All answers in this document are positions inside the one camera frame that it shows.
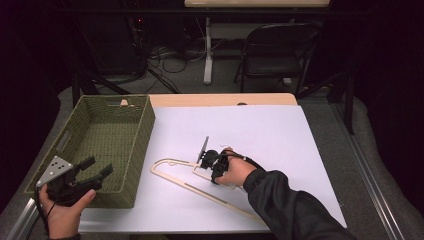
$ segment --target woven basket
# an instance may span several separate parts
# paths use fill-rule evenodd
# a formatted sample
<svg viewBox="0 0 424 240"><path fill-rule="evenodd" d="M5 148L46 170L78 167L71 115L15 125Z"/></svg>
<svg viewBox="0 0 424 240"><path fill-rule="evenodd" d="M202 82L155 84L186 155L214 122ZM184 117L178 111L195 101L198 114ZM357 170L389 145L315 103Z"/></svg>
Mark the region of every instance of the woven basket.
<svg viewBox="0 0 424 240"><path fill-rule="evenodd" d="M148 95L83 96L25 192L34 193L54 156L72 164L94 156L96 163L80 171L78 181L99 174L110 163L113 173L89 207L132 208L154 122Z"/></svg>

